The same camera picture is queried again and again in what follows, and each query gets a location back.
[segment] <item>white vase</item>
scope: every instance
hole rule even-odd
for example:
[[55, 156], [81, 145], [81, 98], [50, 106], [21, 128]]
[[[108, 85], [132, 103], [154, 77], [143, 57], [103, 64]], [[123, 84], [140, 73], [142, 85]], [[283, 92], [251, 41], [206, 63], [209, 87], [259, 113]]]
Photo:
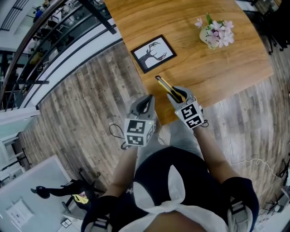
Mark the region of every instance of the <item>white vase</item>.
[[207, 27], [204, 27], [201, 29], [200, 33], [199, 33], [199, 38], [201, 41], [203, 41], [205, 44], [208, 45], [209, 48], [216, 48], [218, 46], [218, 42], [215, 41], [214, 43], [210, 43], [207, 40], [207, 31], [206, 31]]

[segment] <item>black shirt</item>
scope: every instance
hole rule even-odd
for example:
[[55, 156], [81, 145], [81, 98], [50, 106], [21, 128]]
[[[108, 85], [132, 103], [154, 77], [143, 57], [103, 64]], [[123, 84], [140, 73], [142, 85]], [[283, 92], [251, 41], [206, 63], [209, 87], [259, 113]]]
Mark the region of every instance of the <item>black shirt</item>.
[[[212, 211], [227, 224], [230, 197], [234, 197], [238, 201], [242, 200], [251, 209], [253, 214], [251, 231], [253, 230], [259, 203], [251, 180], [233, 177], [220, 184], [208, 172], [205, 162], [200, 157], [175, 147], [168, 147], [152, 154], [136, 170], [134, 182], [140, 183], [146, 189], [155, 206], [170, 200], [168, 173], [171, 165], [178, 170], [184, 182], [186, 194], [183, 205], [195, 205]], [[110, 214], [113, 232], [148, 214], [135, 204], [133, 183], [119, 198], [111, 196], [99, 198], [88, 212], [94, 216], [88, 216], [84, 223], [87, 220], [95, 220], [102, 214], [101, 212], [103, 215]]]

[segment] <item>deer drawing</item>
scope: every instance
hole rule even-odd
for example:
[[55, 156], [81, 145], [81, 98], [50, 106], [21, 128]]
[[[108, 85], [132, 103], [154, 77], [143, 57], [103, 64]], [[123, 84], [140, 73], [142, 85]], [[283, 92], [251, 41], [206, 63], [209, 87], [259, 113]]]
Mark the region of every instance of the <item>deer drawing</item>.
[[158, 61], [163, 60], [163, 59], [166, 57], [166, 53], [163, 53], [163, 55], [160, 56], [160, 57], [155, 57], [155, 55], [156, 55], [157, 53], [155, 53], [154, 55], [151, 55], [151, 52], [153, 51], [153, 50], [151, 50], [151, 48], [152, 48], [152, 47], [155, 47], [155, 46], [158, 45], [158, 44], [160, 44], [160, 43], [158, 43], [158, 42], [153, 42], [153, 43], [149, 44], [149, 49], [147, 49], [146, 54], [143, 55], [143, 56], [141, 56], [141, 57], [139, 58], [139, 62], [141, 63], [141, 65], [142, 65], [143, 67], [148, 68], [147, 65], [146, 65], [146, 63], [145, 63], [145, 61], [146, 61], [148, 58], [150, 58], [150, 57], [153, 57], [153, 58], [155, 58], [155, 59], [158, 60]]

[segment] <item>backpack strap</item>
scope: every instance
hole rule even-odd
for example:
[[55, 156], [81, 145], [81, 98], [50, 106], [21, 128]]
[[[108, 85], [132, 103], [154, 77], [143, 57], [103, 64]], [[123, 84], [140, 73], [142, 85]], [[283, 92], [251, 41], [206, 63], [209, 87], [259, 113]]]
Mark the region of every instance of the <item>backpack strap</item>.
[[229, 232], [249, 232], [253, 223], [253, 214], [243, 201], [231, 197], [231, 207], [227, 212]]

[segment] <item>deer antler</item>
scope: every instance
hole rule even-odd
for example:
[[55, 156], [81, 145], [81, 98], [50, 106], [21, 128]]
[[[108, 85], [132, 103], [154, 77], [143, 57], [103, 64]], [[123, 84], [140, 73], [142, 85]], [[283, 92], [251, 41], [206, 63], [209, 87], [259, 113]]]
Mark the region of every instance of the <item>deer antler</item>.
[[162, 56], [160, 56], [160, 57], [158, 57], [158, 58], [156, 58], [155, 56], [153, 56], [156, 60], [163, 60], [165, 57], [166, 57], [166, 54], [167, 53], [163, 53], [163, 55]]
[[155, 47], [155, 46], [158, 45], [158, 44], [160, 44], [160, 43], [158, 43], [158, 42], [153, 42], [153, 43], [149, 44], [149, 50], [147, 49], [146, 53], [150, 53], [150, 52], [152, 52], [152, 51], [151, 51], [151, 48], [152, 48], [152, 47]]

